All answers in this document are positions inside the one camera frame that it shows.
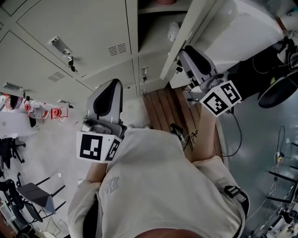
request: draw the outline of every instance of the wooden floor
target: wooden floor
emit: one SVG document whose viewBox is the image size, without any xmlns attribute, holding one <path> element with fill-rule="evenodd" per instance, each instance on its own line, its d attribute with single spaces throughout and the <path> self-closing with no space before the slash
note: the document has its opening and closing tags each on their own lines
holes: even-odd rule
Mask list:
<svg viewBox="0 0 298 238">
<path fill-rule="evenodd" d="M 195 104 L 189 108 L 181 87 L 176 89 L 164 88 L 147 93 L 143 96 L 143 100 L 153 129 L 170 132 L 170 124 L 175 123 L 183 128 L 186 134 L 196 133 L 200 124 L 201 104 Z M 190 140 L 184 149 L 185 156 L 189 160 L 192 150 L 193 143 Z M 214 153 L 222 154 L 216 129 Z"/>
</svg>

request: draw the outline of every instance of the vent slot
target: vent slot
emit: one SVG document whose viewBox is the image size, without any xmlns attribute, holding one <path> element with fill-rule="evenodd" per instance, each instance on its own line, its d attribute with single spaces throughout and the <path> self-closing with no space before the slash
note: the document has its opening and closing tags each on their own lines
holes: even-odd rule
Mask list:
<svg viewBox="0 0 298 238">
<path fill-rule="evenodd" d="M 110 47 L 110 48 L 108 48 L 108 51 L 109 51 L 111 56 L 124 53 L 124 52 L 127 51 L 126 50 L 126 44 L 123 43 L 123 44 L 120 44 L 120 45 L 117 45 L 117 46 Z"/>
<path fill-rule="evenodd" d="M 50 77 L 48 77 L 48 80 L 51 80 L 52 82 L 57 82 L 59 81 L 60 79 L 64 78 L 65 75 L 60 73 L 60 72 L 56 72 L 54 73 L 53 75 L 51 75 Z"/>
</svg>

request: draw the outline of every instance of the person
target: person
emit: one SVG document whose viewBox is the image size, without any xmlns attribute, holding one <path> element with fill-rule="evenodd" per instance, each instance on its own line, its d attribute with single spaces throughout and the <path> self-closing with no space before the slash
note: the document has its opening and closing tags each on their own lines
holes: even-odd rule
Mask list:
<svg viewBox="0 0 298 238">
<path fill-rule="evenodd" d="M 176 135 L 127 130 L 114 161 L 92 164 L 78 186 L 68 209 L 70 236 L 238 237 L 248 210 L 224 192 L 238 186 L 214 155 L 215 125 L 216 118 L 202 107 L 191 162 Z M 221 181 L 229 186 L 221 188 Z M 242 194 L 239 201 L 247 201 L 240 191 L 235 193 Z"/>
</svg>

